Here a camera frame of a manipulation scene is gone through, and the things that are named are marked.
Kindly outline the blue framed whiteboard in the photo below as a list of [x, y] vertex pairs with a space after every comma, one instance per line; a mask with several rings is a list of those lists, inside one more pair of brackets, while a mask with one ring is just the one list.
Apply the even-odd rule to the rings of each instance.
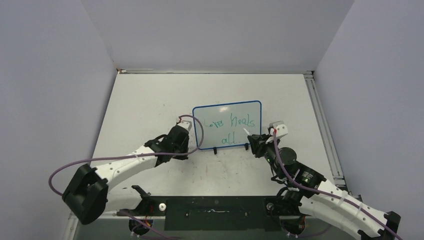
[[196, 144], [201, 150], [228, 148], [248, 143], [248, 135], [262, 133], [262, 103], [259, 100], [196, 106], [192, 115]]

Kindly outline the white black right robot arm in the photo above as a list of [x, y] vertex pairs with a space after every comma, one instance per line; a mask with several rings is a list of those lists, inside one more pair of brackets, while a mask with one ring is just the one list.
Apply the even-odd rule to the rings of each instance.
[[312, 216], [349, 234], [356, 240], [399, 240], [401, 216], [380, 211], [333, 184], [314, 169], [297, 161], [296, 152], [279, 148], [275, 134], [248, 134], [255, 158], [265, 158], [272, 181], [283, 184], [276, 197], [288, 215]]

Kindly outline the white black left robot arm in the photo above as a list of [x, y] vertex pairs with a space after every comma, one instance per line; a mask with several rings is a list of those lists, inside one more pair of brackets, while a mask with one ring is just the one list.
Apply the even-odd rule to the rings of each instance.
[[123, 159], [95, 167], [80, 166], [63, 192], [62, 200], [84, 225], [104, 212], [131, 210], [138, 216], [144, 215], [149, 210], [148, 194], [138, 185], [118, 185], [171, 159], [187, 159], [191, 128], [192, 123], [183, 120], [168, 134], [148, 140]]

